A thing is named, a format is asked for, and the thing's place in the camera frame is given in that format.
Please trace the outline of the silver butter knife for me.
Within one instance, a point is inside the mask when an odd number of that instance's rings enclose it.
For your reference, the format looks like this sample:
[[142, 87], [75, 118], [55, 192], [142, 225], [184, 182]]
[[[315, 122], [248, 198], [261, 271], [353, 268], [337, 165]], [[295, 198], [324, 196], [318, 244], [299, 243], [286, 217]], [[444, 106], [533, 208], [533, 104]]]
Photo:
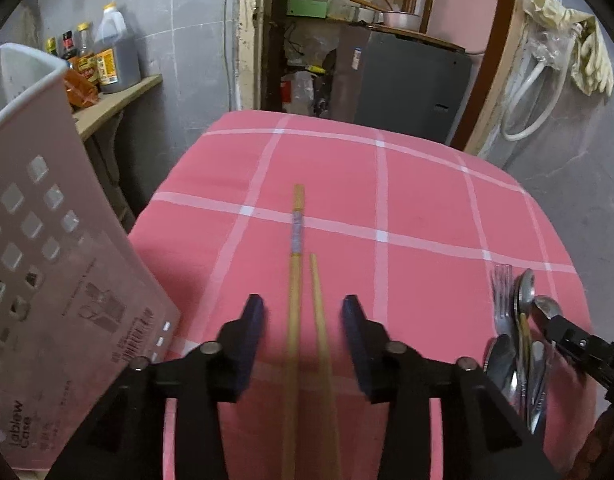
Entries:
[[[532, 305], [535, 298], [535, 276], [531, 269], [526, 269], [518, 278], [518, 286], [516, 286], [516, 321], [520, 313], [524, 313], [528, 318], [528, 331], [530, 330], [530, 317], [532, 313]], [[532, 336], [531, 336], [531, 359], [530, 373], [532, 368]], [[523, 416], [525, 420], [530, 417], [531, 408], [531, 393], [530, 393], [530, 373], [528, 373], [528, 398], [526, 404], [522, 404]]]

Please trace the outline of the large silver spoon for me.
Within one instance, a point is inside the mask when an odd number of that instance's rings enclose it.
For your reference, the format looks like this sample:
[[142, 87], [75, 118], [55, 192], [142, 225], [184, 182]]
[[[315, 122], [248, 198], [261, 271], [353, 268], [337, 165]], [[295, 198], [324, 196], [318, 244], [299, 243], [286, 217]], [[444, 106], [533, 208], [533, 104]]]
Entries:
[[484, 372], [510, 404], [516, 403], [516, 347], [508, 334], [490, 341]]

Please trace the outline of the plain bamboo chopstick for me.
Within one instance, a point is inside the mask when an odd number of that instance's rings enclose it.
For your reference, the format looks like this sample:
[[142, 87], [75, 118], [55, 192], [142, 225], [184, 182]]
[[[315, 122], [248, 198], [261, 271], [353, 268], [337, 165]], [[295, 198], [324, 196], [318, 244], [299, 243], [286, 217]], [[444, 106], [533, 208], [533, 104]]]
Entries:
[[343, 470], [339, 452], [339, 426], [337, 426], [336, 395], [327, 322], [325, 322], [318, 260], [315, 254], [309, 257], [311, 282], [313, 283], [313, 314], [315, 315], [316, 342], [321, 385], [321, 451], [320, 478], [342, 479]]

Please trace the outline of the bamboo chopstick with blue band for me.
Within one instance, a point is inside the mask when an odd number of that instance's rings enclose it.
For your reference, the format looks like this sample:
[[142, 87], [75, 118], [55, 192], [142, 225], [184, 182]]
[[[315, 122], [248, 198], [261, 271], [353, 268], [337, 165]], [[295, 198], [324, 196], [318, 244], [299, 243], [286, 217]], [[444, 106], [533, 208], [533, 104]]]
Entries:
[[301, 336], [301, 278], [303, 277], [303, 214], [305, 188], [294, 185], [289, 264], [289, 306], [287, 307], [286, 354], [284, 367], [281, 478], [294, 479], [298, 432], [299, 337]]

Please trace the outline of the silver fork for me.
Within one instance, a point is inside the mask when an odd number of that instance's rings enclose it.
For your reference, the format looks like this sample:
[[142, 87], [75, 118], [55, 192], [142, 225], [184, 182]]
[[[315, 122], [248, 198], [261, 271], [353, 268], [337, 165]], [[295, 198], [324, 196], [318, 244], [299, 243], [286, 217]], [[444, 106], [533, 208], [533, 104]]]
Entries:
[[513, 274], [511, 266], [508, 264], [495, 263], [492, 275], [493, 303], [494, 303], [494, 325], [498, 335], [508, 335], [513, 337], [513, 319], [511, 294], [513, 285]]

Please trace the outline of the pink checked tablecloth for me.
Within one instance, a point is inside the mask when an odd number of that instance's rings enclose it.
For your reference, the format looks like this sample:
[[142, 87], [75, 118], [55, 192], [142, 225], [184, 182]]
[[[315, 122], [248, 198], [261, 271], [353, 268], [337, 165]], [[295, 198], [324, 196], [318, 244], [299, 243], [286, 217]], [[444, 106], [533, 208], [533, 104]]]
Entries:
[[246, 298], [267, 324], [242, 399], [220, 408], [233, 479], [281, 474], [294, 188], [305, 191], [303, 283], [321, 283], [347, 479], [372, 479], [386, 410], [358, 388], [341, 327], [356, 296], [389, 336], [426, 358], [481, 359], [493, 338], [490, 273], [532, 269], [580, 327], [584, 288], [546, 214], [521, 185], [448, 146], [343, 122], [268, 112], [222, 116], [183, 155], [130, 240], [178, 307], [172, 356], [214, 338]]

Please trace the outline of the white perforated utensil basket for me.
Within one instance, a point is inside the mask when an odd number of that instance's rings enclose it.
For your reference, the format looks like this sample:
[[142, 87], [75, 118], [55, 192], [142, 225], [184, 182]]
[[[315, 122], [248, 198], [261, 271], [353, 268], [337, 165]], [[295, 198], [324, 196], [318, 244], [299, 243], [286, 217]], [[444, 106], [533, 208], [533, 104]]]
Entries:
[[51, 467], [180, 314], [134, 251], [76, 129], [60, 58], [0, 46], [0, 452]]

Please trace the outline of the wooden side shelf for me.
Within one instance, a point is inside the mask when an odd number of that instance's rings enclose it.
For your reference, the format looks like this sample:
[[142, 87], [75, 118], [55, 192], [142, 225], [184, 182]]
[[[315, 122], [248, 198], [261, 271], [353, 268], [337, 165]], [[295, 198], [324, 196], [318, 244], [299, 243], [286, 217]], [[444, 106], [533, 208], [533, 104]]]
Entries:
[[161, 74], [145, 77], [139, 84], [135, 84], [128, 89], [112, 94], [101, 94], [98, 103], [72, 114], [80, 140], [86, 142], [110, 118], [120, 114], [129, 104], [162, 82], [163, 76]]

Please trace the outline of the yellow rubber gloves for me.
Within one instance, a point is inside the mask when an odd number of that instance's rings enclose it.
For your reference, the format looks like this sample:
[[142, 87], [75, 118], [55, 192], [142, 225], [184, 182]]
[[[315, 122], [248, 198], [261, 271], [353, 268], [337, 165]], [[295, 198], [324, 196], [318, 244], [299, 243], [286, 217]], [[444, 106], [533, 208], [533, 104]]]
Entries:
[[594, 92], [612, 94], [613, 68], [600, 23], [594, 14], [566, 8], [559, 0], [528, 0], [525, 12], [546, 29], [570, 32], [577, 25], [580, 32], [572, 51], [573, 81], [586, 96]]

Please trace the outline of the dark grey cabinet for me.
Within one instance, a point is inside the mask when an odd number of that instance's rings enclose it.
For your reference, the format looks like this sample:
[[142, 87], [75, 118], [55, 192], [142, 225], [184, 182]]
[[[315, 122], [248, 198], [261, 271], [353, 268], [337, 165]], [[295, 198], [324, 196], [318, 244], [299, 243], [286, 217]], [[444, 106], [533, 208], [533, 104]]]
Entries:
[[345, 26], [336, 48], [330, 118], [445, 144], [471, 68], [459, 50]]

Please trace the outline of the orange snack bag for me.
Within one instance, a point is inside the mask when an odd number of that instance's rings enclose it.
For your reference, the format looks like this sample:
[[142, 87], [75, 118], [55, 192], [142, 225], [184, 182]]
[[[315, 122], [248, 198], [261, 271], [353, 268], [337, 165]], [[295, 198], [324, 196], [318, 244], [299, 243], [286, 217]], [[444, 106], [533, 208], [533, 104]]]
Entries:
[[64, 84], [67, 99], [74, 110], [84, 110], [98, 103], [98, 89], [72, 68], [65, 73]]

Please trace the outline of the large soy sauce jug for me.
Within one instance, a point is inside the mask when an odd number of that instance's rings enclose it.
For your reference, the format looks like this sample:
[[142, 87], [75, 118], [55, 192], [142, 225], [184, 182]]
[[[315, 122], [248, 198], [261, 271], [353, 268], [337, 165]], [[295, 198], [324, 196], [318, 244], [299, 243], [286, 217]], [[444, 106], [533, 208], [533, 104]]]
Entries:
[[103, 8], [94, 35], [94, 54], [104, 94], [124, 91], [141, 81], [136, 40], [115, 2]]

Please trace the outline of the pink cooking pot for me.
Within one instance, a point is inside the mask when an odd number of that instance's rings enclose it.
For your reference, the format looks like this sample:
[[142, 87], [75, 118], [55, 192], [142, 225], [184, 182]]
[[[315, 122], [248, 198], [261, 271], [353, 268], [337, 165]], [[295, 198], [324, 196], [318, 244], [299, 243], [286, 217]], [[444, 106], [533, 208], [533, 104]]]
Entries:
[[380, 24], [388, 28], [396, 28], [403, 30], [410, 30], [411, 32], [418, 32], [421, 26], [421, 18], [418, 15], [410, 14], [407, 12], [391, 11], [388, 9], [382, 9], [380, 6], [367, 1], [367, 0], [349, 0], [351, 3], [356, 3], [362, 8], [370, 9], [374, 12], [382, 15]]

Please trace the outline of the small sauce bottle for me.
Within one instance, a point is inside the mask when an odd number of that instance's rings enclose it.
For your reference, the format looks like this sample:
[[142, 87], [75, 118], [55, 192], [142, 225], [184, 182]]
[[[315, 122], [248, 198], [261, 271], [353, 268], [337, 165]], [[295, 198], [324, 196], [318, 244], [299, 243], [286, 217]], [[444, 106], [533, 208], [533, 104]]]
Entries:
[[91, 24], [89, 22], [80, 23], [78, 25], [78, 32], [78, 72], [86, 78], [90, 84], [94, 84], [95, 87], [98, 87], [100, 85], [100, 77], [98, 76], [98, 62], [96, 62], [93, 50], [94, 42], [92, 39]]

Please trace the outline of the green box on shelf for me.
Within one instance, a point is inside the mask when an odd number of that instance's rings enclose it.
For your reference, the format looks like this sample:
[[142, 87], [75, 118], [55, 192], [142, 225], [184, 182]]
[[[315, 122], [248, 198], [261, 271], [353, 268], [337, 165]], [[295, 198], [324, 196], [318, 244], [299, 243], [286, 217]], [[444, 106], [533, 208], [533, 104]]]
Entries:
[[326, 18], [328, 0], [287, 0], [287, 14], [300, 18]]

